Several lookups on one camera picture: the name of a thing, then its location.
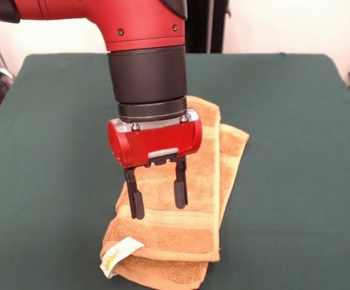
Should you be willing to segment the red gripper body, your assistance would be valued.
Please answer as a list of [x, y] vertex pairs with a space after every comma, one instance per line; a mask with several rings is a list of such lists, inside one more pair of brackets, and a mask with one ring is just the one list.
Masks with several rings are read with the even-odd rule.
[[132, 130], [131, 123], [120, 119], [108, 122], [108, 139], [116, 161], [123, 168], [144, 166], [153, 158], [173, 155], [177, 157], [196, 153], [202, 143], [200, 118], [172, 124], [161, 122], [141, 123], [139, 130]]

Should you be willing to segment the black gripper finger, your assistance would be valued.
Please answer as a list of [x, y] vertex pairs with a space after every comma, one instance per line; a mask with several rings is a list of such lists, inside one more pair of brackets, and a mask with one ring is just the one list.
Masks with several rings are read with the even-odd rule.
[[174, 181], [174, 197], [175, 205], [179, 209], [185, 208], [188, 205], [188, 192], [186, 184], [186, 158], [173, 158], [172, 162], [176, 163], [176, 179]]
[[132, 219], [143, 219], [145, 216], [142, 193], [138, 190], [135, 167], [123, 169], [129, 196], [130, 212]]

